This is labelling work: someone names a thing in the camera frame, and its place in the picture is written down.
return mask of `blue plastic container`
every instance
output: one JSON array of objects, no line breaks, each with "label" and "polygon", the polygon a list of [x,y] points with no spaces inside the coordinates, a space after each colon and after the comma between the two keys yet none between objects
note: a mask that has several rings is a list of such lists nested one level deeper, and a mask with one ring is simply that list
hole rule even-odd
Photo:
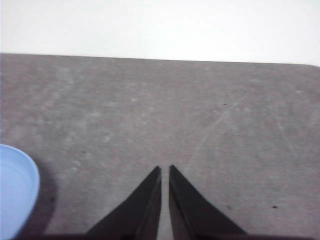
[{"label": "blue plastic container", "polygon": [[40,185],[35,162],[23,151],[0,144],[0,239],[17,236],[37,201]]}]

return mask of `white wall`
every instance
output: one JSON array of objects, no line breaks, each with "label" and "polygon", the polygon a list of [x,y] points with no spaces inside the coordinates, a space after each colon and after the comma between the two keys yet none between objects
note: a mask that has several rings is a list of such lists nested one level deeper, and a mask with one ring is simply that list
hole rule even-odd
[{"label": "white wall", "polygon": [[320,0],[2,0],[1,51],[320,66]]}]

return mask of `gray countertop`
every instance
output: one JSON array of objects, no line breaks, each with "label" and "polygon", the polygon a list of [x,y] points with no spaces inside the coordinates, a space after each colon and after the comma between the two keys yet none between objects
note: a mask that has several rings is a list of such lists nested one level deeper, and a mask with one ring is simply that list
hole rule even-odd
[{"label": "gray countertop", "polygon": [[252,234],[320,238],[320,68],[1,55],[1,142],[37,163],[24,235],[84,233],[168,166]]}]

